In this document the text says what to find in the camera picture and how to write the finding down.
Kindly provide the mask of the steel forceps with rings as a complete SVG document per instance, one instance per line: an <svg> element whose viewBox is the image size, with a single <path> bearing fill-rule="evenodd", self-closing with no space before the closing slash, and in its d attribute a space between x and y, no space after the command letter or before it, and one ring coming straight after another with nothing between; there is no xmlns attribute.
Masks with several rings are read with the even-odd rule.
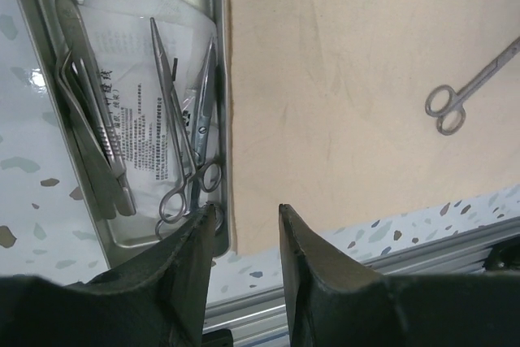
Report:
<svg viewBox="0 0 520 347"><path fill-rule="evenodd" d="M175 165L178 168L179 174L179 179L175 187L169 190L159 203L159 216L164 223L173 224L186 214L189 205L186 197L186 187L194 177L196 167L180 109L180 102L176 94L171 67L155 18L150 17L149 23L158 81L162 92L165 116L167 118L167 129L171 136ZM181 206L176 215L169 215L167 213L167 204L173 197L177 197L181 200Z"/></svg>

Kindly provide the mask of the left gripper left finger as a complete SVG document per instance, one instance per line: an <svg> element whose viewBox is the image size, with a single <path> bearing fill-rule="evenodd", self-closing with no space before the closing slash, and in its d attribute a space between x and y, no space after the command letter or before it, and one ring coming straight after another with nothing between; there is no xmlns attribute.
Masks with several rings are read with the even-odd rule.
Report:
<svg viewBox="0 0 520 347"><path fill-rule="evenodd" d="M88 283L1 279L3 346L200 346L216 210Z"/></svg>

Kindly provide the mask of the steel tweezers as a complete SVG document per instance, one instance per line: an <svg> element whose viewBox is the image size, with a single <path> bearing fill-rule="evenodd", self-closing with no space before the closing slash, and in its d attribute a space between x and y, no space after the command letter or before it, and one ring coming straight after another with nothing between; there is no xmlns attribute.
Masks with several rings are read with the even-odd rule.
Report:
<svg viewBox="0 0 520 347"><path fill-rule="evenodd" d="M115 219L117 180L81 105L79 83L72 82L71 68L72 51L66 50L56 64L55 78L70 112L84 169L97 200L101 219Z"/></svg>

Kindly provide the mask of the steel scalpel handle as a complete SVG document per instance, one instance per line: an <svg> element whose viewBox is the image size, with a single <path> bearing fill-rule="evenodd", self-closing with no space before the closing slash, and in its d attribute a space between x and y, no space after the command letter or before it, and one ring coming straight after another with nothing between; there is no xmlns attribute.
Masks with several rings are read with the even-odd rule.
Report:
<svg viewBox="0 0 520 347"><path fill-rule="evenodd" d="M136 213L132 191L126 177L123 152L111 118L102 87L102 76L76 0L54 0L56 14L65 42L71 50L80 87L93 120L93 131L104 154L112 179L111 189L118 212L124 216Z"/></svg>

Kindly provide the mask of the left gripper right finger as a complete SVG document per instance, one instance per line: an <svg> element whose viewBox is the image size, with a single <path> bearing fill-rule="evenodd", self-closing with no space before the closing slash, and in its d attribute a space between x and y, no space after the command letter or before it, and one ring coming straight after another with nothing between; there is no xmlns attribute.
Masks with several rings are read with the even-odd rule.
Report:
<svg viewBox="0 0 520 347"><path fill-rule="evenodd" d="M476 275L383 275L279 207L293 346L516 346L519 240L494 245Z"/></svg>

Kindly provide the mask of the white sterile packet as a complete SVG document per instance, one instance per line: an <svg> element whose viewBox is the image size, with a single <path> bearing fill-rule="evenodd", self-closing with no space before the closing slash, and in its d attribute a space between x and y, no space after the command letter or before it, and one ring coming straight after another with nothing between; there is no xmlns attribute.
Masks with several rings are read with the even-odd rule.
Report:
<svg viewBox="0 0 520 347"><path fill-rule="evenodd" d="M175 91L191 115L196 82L215 23L185 0L84 0L80 6L102 77L102 88L126 165L136 212L155 218L163 195L177 182L154 60L154 18Z"/></svg>

